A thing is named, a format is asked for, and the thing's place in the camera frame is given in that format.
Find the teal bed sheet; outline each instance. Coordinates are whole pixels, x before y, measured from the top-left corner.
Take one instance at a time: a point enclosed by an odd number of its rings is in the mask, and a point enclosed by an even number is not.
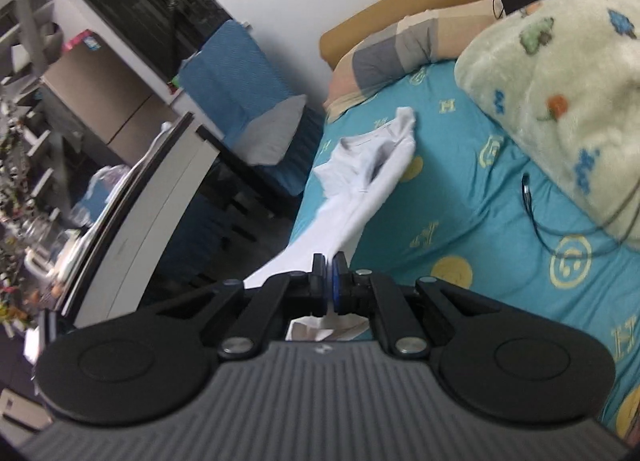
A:
[[[375,269],[402,284],[433,275],[590,333],[616,362],[601,419],[612,430],[617,420],[622,431],[628,425],[628,411],[618,416],[623,399],[640,397],[640,254],[622,247],[572,259],[612,240],[602,232],[572,235],[593,222],[458,89],[453,69],[454,62],[425,66],[326,126],[314,166],[329,159],[341,137],[375,129],[397,107],[416,113],[414,160],[367,224],[351,267]],[[536,220],[567,231],[543,235],[564,259],[551,256],[534,235],[520,193],[525,172]],[[312,173],[291,241],[322,202]]]

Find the pink object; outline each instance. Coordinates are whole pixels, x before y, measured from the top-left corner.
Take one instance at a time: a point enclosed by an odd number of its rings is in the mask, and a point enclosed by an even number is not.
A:
[[[79,35],[76,35],[71,40],[65,42],[65,44],[62,46],[62,53],[66,53],[67,51],[71,51],[74,47],[76,47],[79,43],[81,43],[82,40],[84,40],[84,38],[86,38],[88,36],[92,36],[93,34],[94,34],[94,32],[91,31],[90,29],[85,29]]]

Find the black circular cover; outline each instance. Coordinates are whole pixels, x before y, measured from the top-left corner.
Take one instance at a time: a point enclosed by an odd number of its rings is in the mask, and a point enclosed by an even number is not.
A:
[[[475,316],[461,327],[444,348],[440,374],[466,405],[531,425],[600,412],[615,368],[594,338],[519,312]]]
[[[195,328],[123,317],[72,332],[38,359],[35,381],[57,414],[102,426],[157,419],[196,396],[210,360]]]

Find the gray cushion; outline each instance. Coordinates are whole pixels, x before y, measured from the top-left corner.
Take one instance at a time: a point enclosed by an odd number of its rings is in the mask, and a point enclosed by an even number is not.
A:
[[[298,129],[306,96],[292,96],[253,119],[234,146],[249,165],[276,165],[284,157]]]

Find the white handle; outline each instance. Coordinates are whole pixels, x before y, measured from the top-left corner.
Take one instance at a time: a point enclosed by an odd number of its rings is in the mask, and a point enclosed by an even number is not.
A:
[[[31,248],[27,248],[27,255],[24,258],[24,267],[41,281],[52,281],[55,275],[53,264],[43,259]]]

